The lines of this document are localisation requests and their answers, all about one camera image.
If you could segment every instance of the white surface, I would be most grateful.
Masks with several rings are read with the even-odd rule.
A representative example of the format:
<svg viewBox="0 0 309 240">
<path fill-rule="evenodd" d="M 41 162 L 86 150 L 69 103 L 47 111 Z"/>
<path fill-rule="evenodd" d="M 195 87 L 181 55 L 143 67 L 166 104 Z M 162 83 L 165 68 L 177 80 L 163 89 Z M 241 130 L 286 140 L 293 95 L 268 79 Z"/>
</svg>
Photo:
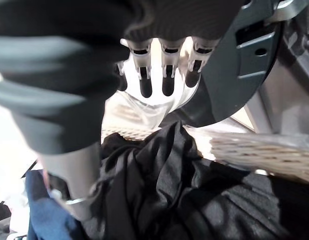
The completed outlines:
<svg viewBox="0 0 309 240">
<path fill-rule="evenodd" d="M 0 106 L 0 202 L 7 199 L 36 158 L 10 112 Z"/>
</svg>

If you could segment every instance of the blue fabric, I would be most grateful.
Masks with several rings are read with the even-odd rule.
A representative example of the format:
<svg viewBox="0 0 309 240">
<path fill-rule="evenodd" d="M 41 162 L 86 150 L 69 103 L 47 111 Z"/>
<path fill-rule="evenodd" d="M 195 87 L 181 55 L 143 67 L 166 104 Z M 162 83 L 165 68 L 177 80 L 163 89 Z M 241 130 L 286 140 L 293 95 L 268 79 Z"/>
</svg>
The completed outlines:
<svg viewBox="0 0 309 240">
<path fill-rule="evenodd" d="M 28 240 L 86 239 L 81 223 L 49 196 L 40 171 L 29 171 L 25 185 L 30 206 Z"/>
</svg>

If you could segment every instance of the black cloth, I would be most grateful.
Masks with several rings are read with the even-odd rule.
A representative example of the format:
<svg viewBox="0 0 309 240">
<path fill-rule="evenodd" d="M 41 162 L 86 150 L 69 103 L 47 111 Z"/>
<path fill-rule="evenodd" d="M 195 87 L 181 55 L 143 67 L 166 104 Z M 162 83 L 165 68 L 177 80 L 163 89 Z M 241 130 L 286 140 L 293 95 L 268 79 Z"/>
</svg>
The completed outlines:
<svg viewBox="0 0 309 240">
<path fill-rule="evenodd" d="M 42 179 L 37 183 L 43 186 Z M 102 145 L 100 187 L 96 217 L 75 224 L 84 236 L 70 235 L 70 229 L 58 239 L 309 239 L 309 185 L 202 159 L 180 123 L 140 142 L 117 133 L 108 136 Z M 45 211 L 61 209 L 54 205 L 42 211 L 47 199 L 29 198 L 34 233 L 43 225 L 65 224 L 61 218 L 47 222 Z M 34 218 L 31 213 L 38 208 Z"/>
<path fill-rule="evenodd" d="M 7 205 L 0 203 L 0 221 L 11 216 L 10 209 Z"/>
</svg>

